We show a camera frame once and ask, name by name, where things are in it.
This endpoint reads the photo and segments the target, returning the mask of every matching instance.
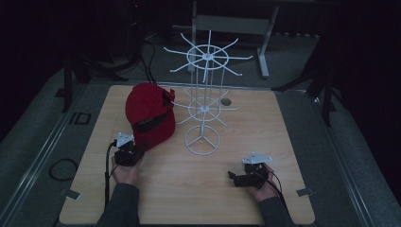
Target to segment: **gray floor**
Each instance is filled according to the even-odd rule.
[[[243,74],[227,75],[225,85],[235,87],[271,88],[297,78],[318,39],[274,36],[270,39],[267,59],[271,78],[262,79],[255,58],[249,61],[231,61],[229,67]],[[230,48],[231,56],[255,54],[253,46],[258,38],[247,38],[244,44]],[[165,83],[187,83],[186,70],[172,74],[185,58],[167,53],[164,44],[156,44],[151,65],[153,76]],[[188,45],[180,37],[167,46],[186,51]],[[144,58],[150,59],[151,47],[145,46]],[[119,73],[130,79],[121,83],[96,77],[89,85],[76,84],[76,101],[70,112],[61,113],[62,99],[54,97],[62,87],[62,72],[52,77],[35,97],[28,110],[0,145],[0,196],[4,211],[14,192],[20,189],[20,180],[38,155],[45,157],[43,167],[36,169],[38,177],[28,183],[21,206],[13,212],[10,226],[64,226],[58,222],[64,196],[60,192],[71,182],[57,182],[49,177],[49,168],[62,158],[79,163],[91,135],[96,118],[109,87],[113,84],[135,84],[146,80],[144,68],[138,65]],[[320,116],[320,104],[303,91],[309,81],[291,91],[277,93],[277,99],[288,128],[288,134],[299,162],[306,187],[316,194],[310,197],[316,220],[328,226],[400,226],[401,211],[375,160],[360,134],[352,116],[333,98],[337,109],[330,114],[332,127],[327,128]],[[91,114],[88,125],[68,124],[73,113]],[[65,123],[62,131],[53,129]],[[47,140],[49,134],[55,143]],[[74,175],[71,165],[54,169],[59,177]]]

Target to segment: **wooden table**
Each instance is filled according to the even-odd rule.
[[[176,102],[190,101],[183,87],[173,88]],[[61,210],[64,224],[93,224],[104,208],[106,150],[119,132],[131,133],[124,108],[131,86],[111,87],[99,114],[71,189],[77,201],[67,199]],[[175,133],[151,149],[141,165],[139,217],[143,224],[262,224],[257,204],[245,188],[234,187],[227,171],[244,174],[242,159],[253,151],[268,154],[283,186],[294,222],[309,224],[315,219],[308,196],[299,197],[304,180],[295,158],[275,94],[271,91],[229,89],[230,108],[220,119],[208,123],[220,135],[218,150],[200,156],[185,147],[184,135],[200,122],[194,119],[177,125]],[[176,121],[188,110],[175,106]],[[111,194],[115,182],[111,179]]]

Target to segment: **dark background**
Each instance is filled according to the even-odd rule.
[[[257,2],[263,5],[269,1]],[[316,67],[334,65],[335,85],[344,106],[355,118],[392,192],[401,201],[397,177],[401,172],[401,6],[392,1],[332,3],[281,3],[274,32],[321,36],[311,61]],[[213,8],[200,6],[200,10],[266,16],[260,6],[243,10],[247,7],[244,1],[224,4],[227,1]],[[2,1],[0,140],[45,82],[62,69],[66,53],[84,53],[96,61],[128,56],[137,51],[136,42],[127,42],[138,38],[138,33],[130,29],[132,22],[140,20],[168,39],[171,25],[190,25],[191,7],[190,1],[184,0],[120,0],[112,5],[90,0]]]

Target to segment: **hat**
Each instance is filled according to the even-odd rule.
[[[174,98],[174,90],[168,92],[152,83],[144,82],[132,88],[125,112],[138,148],[147,151],[174,133]]]

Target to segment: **hat rack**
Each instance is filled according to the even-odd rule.
[[[195,119],[200,122],[189,129],[184,138],[186,147],[193,153],[198,155],[208,155],[215,152],[220,144],[220,136],[218,132],[206,125],[211,121],[219,121],[224,126],[228,126],[219,117],[223,111],[234,111],[238,108],[223,108],[221,101],[226,96],[228,91],[222,92],[224,74],[226,71],[236,75],[242,76],[230,68],[227,67],[229,60],[248,60],[250,57],[230,57],[226,49],[234,45],[238,39],[232,43],[224,46],[218,47],[211,44],[212,32],[209,30],[209,37],[207,44],[194,45],[188,41],[183,34],[181,34],[183,39],[191,45],[191,48],[187,52],[175,51],[165,48],[166,51],[173,54],[185,55],[188,63],[180,66],[177,69],[170,70],[170,72],[175,73],[187,66],[193,66],[194,70],[191,72],[191,86],[188,89],[184,89],[185,93],[190,98],[189,105],[185,106],[179,103],[174,103],[179,107],[186,108],[188,110],[189,116],[177,123],[182,124],[189,119]],[[220,76],[219,85],[214,85],[214,77]],[[207,146],[196,147],[198,143],[206,143]]]

